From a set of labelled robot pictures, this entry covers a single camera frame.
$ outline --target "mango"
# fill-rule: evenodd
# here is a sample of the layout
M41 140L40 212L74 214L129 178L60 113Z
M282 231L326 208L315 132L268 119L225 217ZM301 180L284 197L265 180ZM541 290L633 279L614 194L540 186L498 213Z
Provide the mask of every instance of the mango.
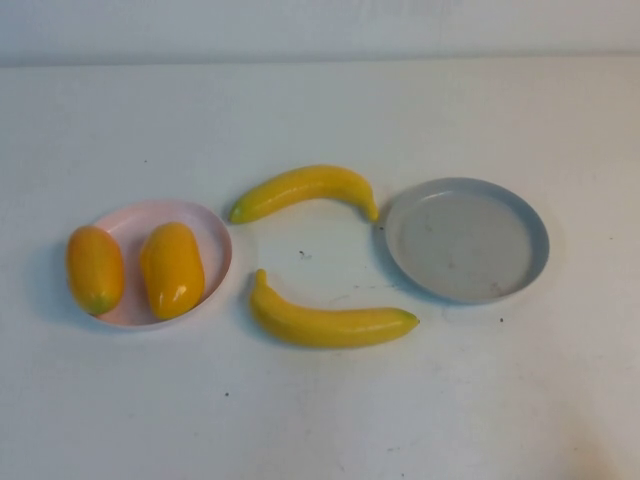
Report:
M118 305L124 293L124 261L109 233L93 225L71 234L66 251L67 283L80 308L91 315Z
M195 307L204 292L205 278L193 232L180 222L157 227L140 252L140 268L149 306L160 320Z

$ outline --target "gray plate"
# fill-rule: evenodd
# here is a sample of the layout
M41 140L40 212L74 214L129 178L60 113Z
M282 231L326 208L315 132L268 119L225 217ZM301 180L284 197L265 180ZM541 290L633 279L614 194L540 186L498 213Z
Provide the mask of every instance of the gray plate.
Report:
M516 194L482 180L444 178L402 194L387 216L391 256L418 285L456 302L490 302L544 269L549 237Z

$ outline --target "toy fruit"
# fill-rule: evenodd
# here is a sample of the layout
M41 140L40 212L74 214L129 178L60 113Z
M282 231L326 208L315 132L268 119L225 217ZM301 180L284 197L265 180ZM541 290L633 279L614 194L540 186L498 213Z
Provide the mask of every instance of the toy fruit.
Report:
M91 315L112 310L124 293L120 247L101 228L78 228L67 243L67 282L75 301Z
M179 222L157 227L140 252L140 268L154 315L168 320L195 307L204 291L204 269L193 232Z
M282 173L244 194L233 206L232 223L247 223L312 198L335 198L360 207L369 221L378 208L369 183L351 170L312 165Z
M361 347L388 342L420 323L415 315L397 308L313 310L293 305L269 287L264 270L256 272L249 305L269 333L308 347Z

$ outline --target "pink plate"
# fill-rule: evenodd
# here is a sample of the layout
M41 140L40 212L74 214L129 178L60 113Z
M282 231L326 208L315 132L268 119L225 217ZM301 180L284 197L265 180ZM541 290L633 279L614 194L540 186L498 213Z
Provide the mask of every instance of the pink plate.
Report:
M126 272L122 300L116 308L96 318L111 325L138 329L167 325L188 315L165 321L153 315L138 263L140 248L147 236L157 226L173 221L182 222L193 231L204 267L205 291L200 303L191 312L211 298L231 265L231 238L224 222L197 203L150 200L117 210L95 223L109 232L120 245Z

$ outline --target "plastic banana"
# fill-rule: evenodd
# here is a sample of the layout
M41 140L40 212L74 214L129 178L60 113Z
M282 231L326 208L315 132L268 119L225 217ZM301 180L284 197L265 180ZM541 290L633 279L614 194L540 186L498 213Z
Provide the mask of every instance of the plastic banana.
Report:
M282 173L249 190L233 206L232 223L253 222L284 207L313 198L334 198L356 205L367 219L378 219L371 186L343 167L312 165Z
M315 310L293 305L267 284L267 272L256 272L249 300L258 323L282 341L320 348L348 348L388 342L418 325L415 315L398 308Z

